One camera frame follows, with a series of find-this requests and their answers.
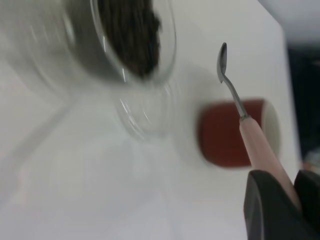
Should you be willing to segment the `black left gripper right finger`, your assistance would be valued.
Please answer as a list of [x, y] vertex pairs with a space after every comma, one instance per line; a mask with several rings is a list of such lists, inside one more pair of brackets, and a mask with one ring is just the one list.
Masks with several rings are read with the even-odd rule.
[[302, 213], [316, 232], [320, 231], [320, 176], [312, 171], [300, 170], [294, 181]]

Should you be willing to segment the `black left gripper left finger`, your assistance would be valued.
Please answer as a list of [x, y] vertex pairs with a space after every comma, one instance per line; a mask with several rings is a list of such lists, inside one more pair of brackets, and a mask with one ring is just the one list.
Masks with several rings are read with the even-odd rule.
[[262, 170], [247, 177], [243, 206], [249, 240], [318, 240], [320, 231], [307, 222], [278, 181]]

